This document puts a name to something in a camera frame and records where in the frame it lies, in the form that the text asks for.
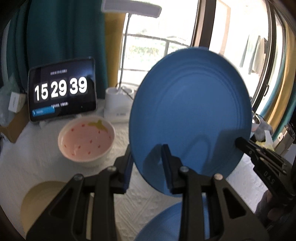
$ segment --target white tablecloth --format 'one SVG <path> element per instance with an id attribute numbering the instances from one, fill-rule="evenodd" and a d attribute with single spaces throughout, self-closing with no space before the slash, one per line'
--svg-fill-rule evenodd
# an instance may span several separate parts
<path id="1" fill-rule="evenodd" d="M 100 166 L 89 169 L 73 163 L 62 156 L 57 145 L 58 134 L 68 121 L 51 121 L 43 128 L 29 123 L 16 144 L 4 142 L 0 154 L 0 205 L 21 235 L 24 235 L 24 231 L 20 207 L 25 194 L 33 186 L 49 180 L 67 182 L 76 173 L 94 175 L 112 165 L 118 156 L 125 153 L 128 125 L 115 124 L 114 146 Z M 252 168 L 249 157 L 243 156 L 228 181 L 251 209 L 255 210 L 266 187 Z M 149 220 L 180 200 L 154 190 L 134 166 L 127 193 L 115 197 L 115 219 L 123 241 L 134 240 Z"/>

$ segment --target yellow curtain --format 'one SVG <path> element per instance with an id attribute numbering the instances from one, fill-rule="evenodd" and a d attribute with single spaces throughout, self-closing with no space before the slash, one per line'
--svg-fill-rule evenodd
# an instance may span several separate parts
<path id="1" fill-rule="evenodd" d="M 275 131 L 283 118 L 285 110 L 287 108 L 292 87 L 294 83 L 295 70 L 296 70 L 296 39 L 291 28 L 287 23 L 286 27 L 286 44 L 287 44 L 287 56 L 285 63 L 285 71 L 282 83 L 280 85 L 278 96 L 269 108 L 265 119 L 268 124 L 272 126 Z"/>
<path id="2" fill-rule="evenodd" d="M 109 87 L 118 81 L 125 13 L 105 13 L 105 42 Z"/>

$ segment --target clock display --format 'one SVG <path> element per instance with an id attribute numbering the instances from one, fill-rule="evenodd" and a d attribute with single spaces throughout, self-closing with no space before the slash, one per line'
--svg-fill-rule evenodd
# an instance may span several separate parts
<path id="1" fill-rule="evenodd" d="M 31 121 L 96 109 L 94 59 L 75 59 L 30 69 Z"/>

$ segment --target strawberry-patterned bowl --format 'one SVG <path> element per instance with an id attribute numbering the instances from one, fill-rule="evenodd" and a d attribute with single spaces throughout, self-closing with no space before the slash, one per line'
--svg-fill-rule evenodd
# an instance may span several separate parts
<path id="1" fill-rule="evenodd" d="M 110 152 L 115 129 L 96 115 L 78 117 L 68 122 L 59 133 L 58 146 L 68 159 L 86 167 L 94 167 Z"/>

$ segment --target small white box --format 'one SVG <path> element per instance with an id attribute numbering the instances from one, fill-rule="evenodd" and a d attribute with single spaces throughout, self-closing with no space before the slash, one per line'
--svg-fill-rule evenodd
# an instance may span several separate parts
<path id="1" fill-rule="evenodd" d="M 11 92 L 8 110 L 14 113 L 18 113 L 26 102 L 26 95 Z"/>

